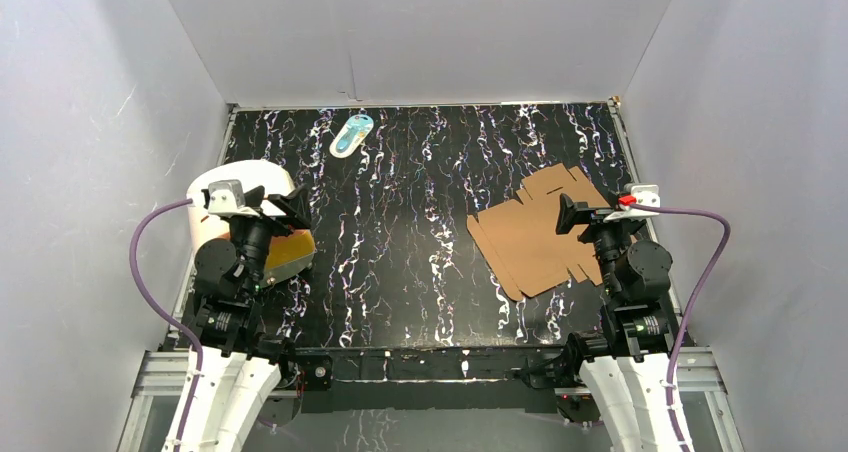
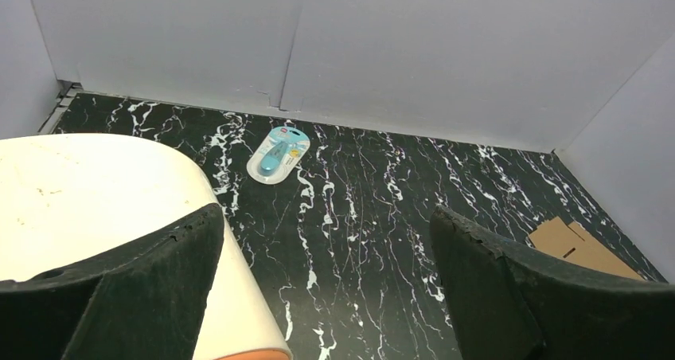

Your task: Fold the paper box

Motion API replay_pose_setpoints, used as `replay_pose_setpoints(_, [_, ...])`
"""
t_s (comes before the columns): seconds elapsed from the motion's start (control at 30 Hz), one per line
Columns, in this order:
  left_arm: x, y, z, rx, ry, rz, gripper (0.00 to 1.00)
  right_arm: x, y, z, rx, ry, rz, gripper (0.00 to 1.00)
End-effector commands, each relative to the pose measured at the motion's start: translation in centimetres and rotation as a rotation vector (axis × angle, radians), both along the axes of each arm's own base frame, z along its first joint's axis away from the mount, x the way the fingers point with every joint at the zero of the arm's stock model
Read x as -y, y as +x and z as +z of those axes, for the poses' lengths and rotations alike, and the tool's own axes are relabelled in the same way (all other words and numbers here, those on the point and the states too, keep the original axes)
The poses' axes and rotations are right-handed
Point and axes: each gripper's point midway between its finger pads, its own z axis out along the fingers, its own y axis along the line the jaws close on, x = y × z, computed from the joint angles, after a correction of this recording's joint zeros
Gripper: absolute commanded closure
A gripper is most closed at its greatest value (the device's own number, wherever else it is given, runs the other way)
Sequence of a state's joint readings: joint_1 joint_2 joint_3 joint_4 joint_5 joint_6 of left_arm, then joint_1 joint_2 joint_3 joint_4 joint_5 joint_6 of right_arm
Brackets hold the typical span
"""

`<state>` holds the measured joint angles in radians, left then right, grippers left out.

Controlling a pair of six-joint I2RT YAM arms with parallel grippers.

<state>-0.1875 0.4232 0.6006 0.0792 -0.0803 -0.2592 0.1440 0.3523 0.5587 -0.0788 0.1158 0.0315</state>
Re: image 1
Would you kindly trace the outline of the brown cardboard box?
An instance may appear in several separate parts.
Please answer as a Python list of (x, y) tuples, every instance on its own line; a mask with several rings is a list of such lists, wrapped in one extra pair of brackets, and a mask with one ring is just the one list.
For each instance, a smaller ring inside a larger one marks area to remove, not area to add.
[(560, 195), (593, 207), (607, 201), (577, 167), (555, 164), (522, 180), (514, 199), (467, 217), (467, 230), (507, 297), (538, 296), (570, 278), (602, 283), (594, 249), (578, 241), (586, 227), (558, 235)]

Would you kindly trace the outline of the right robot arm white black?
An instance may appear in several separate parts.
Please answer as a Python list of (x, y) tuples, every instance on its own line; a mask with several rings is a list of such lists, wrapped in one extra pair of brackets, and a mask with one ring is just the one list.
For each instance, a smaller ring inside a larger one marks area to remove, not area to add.
[(563, 371), (589, 390), (615, 451), (694, 448), (676, 385), (683, 333), (670, 299), (673, 260), (657, 242), (632, 238), (660, 210), (653, 185), (634, 185), (608, 207), (560, 196), (556, 232), (582, 227), (604, 292), (601, 329), (569, 336)]

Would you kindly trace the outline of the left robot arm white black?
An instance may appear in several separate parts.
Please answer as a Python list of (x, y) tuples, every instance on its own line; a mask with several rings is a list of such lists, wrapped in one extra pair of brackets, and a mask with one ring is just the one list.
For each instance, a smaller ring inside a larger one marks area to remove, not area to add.
[(240, 451), (271, 391), (298, 376), (292, 347), (259, 329), (260, 295), (273, 238), (311, 226), (309, 192), (245, 191), (238, 180), (221, 180), (193, 199), (229, 235), (194, 254), (193, 318), (180, 327), (191, 342), (186, 380), (162, 448)]

